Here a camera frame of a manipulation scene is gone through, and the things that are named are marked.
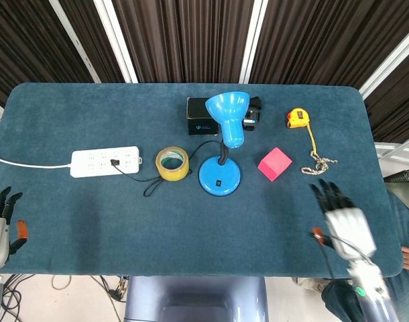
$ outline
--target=power strip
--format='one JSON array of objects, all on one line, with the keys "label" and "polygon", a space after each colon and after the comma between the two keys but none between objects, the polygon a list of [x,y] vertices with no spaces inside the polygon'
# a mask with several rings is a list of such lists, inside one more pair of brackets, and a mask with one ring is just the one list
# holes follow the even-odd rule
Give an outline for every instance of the power strip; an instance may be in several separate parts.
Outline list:
[{"label": "power strip", "polygon": [[84,178],[121,174],[111,164],[112,159],[119,160],[117,168],[124,173],[137,173],[139,165],[142,164],[137,146],[74,151],[70,162],[70,175],[74,178]]}]

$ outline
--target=robot finger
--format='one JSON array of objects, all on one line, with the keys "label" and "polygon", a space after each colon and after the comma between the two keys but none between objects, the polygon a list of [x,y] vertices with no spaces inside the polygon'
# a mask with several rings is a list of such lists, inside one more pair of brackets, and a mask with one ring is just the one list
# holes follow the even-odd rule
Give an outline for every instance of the robot finger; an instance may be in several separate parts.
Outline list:
[{"label": "robot finger", "polygon": [[11,187],[7,187],[0,192],[0,216],[2,215],[3,207],[5,206],[6,196],[11,192]]},{"label": "robot finger", "polygon": [[23,196],[23,193],[16,193],[15,195],[12,195],[8,201],[6,202],[3,211],[2,211],[2,218],[6,219],[6,224],[9,225],[11,223],[11,218],[12,218],[12,213],[14,211],[14,205],[17,202],[18,199]]},{"label": "robot finger", "polygon": [[324,189],[324,194],[325,194],[325,197],[327,198],[327,203],[330,207],[330,210],[335,210],[339,208],[337,205],[336,196],[333,190],[330,189],[330,186],[328,185],[328,183],[326,183],[323,179],[319,179],[319,183]]},{"label": "robot finger", "polygon": [[24,220],[17,221],[18,238],[9,246],[9,255],[14,255],[27,242],[29,233]]},{"label": "robot finger", "polygon": [[311,184],[310,187],[312,188],[314,195],[316,197],[316,199],[318,199],[318,203],[320,205],[320,208],[322,209],[323,213],[326,213],[327,211],[330,211],[330,207],[327,203],[327,200],[325,200],[323,194],[321,193],[321,191],[319,190],[319,188],[317,186],[315,186],[314,184]]},{"label": "robot finger", "polygon": [[340,188],[333,182],[330,182],[330,187],[333,189],[337,202],[340,208],[355,208],[352,200],[346,197],[340,190]]}]

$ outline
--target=black finger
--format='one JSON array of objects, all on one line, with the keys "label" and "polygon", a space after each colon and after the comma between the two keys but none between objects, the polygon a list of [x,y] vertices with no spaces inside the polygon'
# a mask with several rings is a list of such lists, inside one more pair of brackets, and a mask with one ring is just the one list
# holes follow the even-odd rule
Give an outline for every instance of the black finger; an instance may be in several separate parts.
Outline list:
[{"label": "black finger", "polygon": [[335,183],[330,182],[330,186],[333,189],[337,202],[340,204],[341,208],[355,208],[352,200],[346,197]]},{"label": "black finger", "polygon": [[324,194],[327,198],[327,203],[329,204],[330,210],[338,209],[339,206],[337,205],[336,197],[333,190],[330,189],[328,183],[326,183],[323,179],[319,179],[319,183],[324,189]]},{"label": "black finger", "polygon": [[325,200],[323,194],[320,192],[318,187],[315,186],[314,184],[311,184],[310,187],[312,188],[316,199],[318,199],[318,203],[320,205],[320,208],[323,210],[323,212],[326,213],[327,211],[330,211],[327,201]]},{"label": "black finger", "polygon": [[2,215],[3,206],[5,205],[6,196],[11,191],[11,187],[7,187],[0,192],[0,216]]},{"label": "black finger", "polygon": [[15,195],[12,195],[11,198],[8,199],[8,202],[6,202],[6,205],[3,208],[1,217],[6,219],[7,225],[11,223],[12,213],[14,211],[14,205],[17,202],[17,200],[21,198],[22,195],[23,193],[16,193]]}]

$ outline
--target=black box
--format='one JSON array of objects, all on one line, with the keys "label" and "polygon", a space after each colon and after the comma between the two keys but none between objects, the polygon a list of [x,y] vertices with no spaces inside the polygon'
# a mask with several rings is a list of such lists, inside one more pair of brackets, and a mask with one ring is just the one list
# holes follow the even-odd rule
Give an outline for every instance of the black box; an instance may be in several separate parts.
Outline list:
[{"label": "black box", "polygon": [[189,97],[186,101],[188,134],[191,136],[217,135],[219,132],[219,124],[209,115],[206,109],[205,102],[207,100],[207,98]]}]

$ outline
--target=black curtain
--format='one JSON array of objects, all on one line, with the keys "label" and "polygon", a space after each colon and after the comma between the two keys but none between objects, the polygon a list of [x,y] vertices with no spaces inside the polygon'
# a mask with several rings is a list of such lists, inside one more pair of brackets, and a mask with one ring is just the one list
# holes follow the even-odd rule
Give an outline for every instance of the black curtain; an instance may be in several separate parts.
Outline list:
[{"label": "black curtain", "polygon": [[409,32],[409,0],[270,0],[251,83],[357,89]]},{"label": "black curtain", "polygon": [[237,83],[253,0],[113,0],[146,83]]},{"label": "black curtain", "polygon": [[24,82],[93,79],[48,1],[0,0],[0,105]]},{"label": "black curtain", "polygon": [[93,0],[59,0],[102,83],[124,83]]},{"label": "black curtain", "polygon": [[409,56],[365,100],[375,141],[409,139]]}]

